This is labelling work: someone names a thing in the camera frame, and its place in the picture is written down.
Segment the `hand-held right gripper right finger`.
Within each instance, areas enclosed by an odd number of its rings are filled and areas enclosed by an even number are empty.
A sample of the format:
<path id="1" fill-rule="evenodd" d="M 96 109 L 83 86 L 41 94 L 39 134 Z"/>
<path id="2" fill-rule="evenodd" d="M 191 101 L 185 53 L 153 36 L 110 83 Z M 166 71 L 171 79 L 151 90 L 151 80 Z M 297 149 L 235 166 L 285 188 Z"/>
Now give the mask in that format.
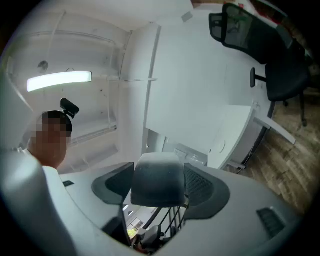
<path id="1" fill-rule="evenodd" d="M 218 214 L 230 199 L 230 190 L 225 182 L 201 169 L 184 165 L 185 195 L 188 207 L 184 219 L 207 220 Z"/>

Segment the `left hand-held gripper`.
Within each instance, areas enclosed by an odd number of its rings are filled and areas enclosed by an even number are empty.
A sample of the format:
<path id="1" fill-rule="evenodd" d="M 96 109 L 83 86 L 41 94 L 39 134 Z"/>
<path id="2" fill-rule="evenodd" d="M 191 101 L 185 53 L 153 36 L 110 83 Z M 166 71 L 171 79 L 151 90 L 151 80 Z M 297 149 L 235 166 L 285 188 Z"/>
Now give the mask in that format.
<path id="1" fill-rule="evenodd" d="M 138 252 L 157 252 L 167 243 L 166 239 L 162 226 L 155 225 L 135 236 L 134 249 Z"/>

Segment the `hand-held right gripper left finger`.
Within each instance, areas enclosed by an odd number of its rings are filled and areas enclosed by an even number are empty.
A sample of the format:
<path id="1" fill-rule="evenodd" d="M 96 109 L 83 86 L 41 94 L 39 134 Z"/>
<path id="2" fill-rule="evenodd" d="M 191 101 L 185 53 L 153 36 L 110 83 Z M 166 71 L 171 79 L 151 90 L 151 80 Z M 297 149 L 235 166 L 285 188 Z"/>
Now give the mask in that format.
<path id="1" fill-rule="evenodd" d="M 93 193 L 108 206 L 117 206 L 116 215 L 103 227 L 102 231 L 119 243 L 130 247 L 124 216 L 124 200 L 132 188 L 134 163 L 128 162 L 111 172 L 96 178 L 91 185 Z"/>

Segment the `long ceiling light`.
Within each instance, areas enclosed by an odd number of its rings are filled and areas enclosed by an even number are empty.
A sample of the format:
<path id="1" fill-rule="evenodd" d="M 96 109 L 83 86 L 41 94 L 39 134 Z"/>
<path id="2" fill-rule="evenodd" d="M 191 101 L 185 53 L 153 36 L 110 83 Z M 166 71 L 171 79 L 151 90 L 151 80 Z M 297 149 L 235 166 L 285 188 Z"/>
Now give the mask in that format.
<path id="1" fill-rule="evenodd" d="M 92 81 L 91 71 L 66 71 L 33 77 L 27 80 L 27 92 L 47 87 L 72 83 L 89 83 Z"/>

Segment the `black mesh office chair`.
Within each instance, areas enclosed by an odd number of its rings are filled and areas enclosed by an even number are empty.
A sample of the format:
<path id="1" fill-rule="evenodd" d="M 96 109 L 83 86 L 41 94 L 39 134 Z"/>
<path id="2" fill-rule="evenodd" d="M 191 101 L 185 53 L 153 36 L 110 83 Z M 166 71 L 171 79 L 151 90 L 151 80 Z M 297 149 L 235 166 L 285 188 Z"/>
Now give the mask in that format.
<path id="1" fill-rule="evenodd" d="M 304 90 L 311 83 L 311 74 L 297 40 L 283 26 L 272 27 L 232 3 L 224 4 L 221 13 L 209 14 L 208 23 L 213 39 L 265 66 L 264 77 L 251 69 L 250 87 L 255 87 L 257 80 L 265 82 L 268 99 L 284 105 L 299 97 L 301 123 L 307 126 Z"/>

